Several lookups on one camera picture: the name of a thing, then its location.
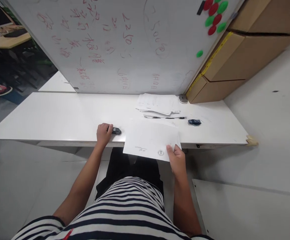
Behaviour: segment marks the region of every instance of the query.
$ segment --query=keyboard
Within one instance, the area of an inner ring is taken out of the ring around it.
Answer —
[[[25,33],[27,33],[26,29],[22,28],[15,30],[14,32],[7,33],[4,35],[4,37],[19,37],[20,35],[23,35]]]

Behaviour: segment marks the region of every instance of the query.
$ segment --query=white wall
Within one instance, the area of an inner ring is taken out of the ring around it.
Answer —
[[[199,178],[290,192],[290,46],[225,102],[259,146],[199,154]]]

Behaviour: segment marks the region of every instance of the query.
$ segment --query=black pants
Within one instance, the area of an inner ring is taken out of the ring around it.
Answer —
[[[136,163],[130,165],[128,155],[123,153],[123,148],[113,148],[106,177],[96,186],[95,200],[103,195],[113,183],[129,176],[139,177],[149,182],[164,197],[163,182],[160,180],[158,164],[155,159],[138,156]]]

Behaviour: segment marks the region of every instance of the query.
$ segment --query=black pen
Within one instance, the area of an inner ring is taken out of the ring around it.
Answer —
[[[162,118],[162,119],[186,119],[186,117],[173,117],[173,118],[168,118],[168,117],[152,117],[152,116],[144,116],[145,118]]]

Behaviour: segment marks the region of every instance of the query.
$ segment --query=cardboard box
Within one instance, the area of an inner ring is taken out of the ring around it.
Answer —
[[[201,72],[211,82],[250,79],[289,44],[290,36],[227,32]]]
[[[245,82],[246,80],[211,82],[202,74],[198,74],[186,96],[190,103],[220,101]]]
[[[290,34],[290,0],[246,0],[228,29]]]

